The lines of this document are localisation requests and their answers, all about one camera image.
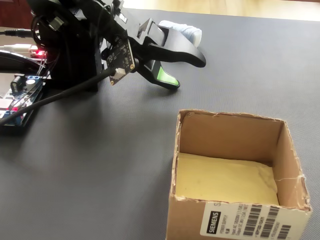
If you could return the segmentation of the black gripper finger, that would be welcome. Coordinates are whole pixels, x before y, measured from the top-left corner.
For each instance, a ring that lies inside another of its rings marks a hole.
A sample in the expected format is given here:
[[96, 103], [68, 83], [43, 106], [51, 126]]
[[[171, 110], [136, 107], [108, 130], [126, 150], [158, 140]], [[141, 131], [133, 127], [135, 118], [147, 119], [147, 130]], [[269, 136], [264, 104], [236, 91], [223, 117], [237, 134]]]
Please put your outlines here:
[[198, 68], [206, 58], [181, 32], [157, 25], [149, 18], [138, 30], [136, 53], [144, 60], [167, 63], [185, 62]]
[[180, 87], [180, 82], [165, 72], [161, 62], [158, 60], [149, 60], [141, 63], [139, 65], [139, 74], [150, 83], [168, 90], [177, 90]]

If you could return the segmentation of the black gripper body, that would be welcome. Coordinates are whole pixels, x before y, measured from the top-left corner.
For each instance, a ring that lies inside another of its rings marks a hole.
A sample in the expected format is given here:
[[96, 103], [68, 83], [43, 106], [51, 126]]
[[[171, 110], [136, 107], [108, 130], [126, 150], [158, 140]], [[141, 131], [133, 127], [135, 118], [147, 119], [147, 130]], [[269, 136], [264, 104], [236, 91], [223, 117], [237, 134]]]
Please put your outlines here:
[[138, 31], [141, 25], [123, 8], [122, 0], [96, 2], [99, 13], [96, 15], [97, 32], [109, 46], [105, 48], [101, 57], [107, 62], [115, 62], [122, 58], [131, 58], [133, 61], [147, 62], [137, 54]]

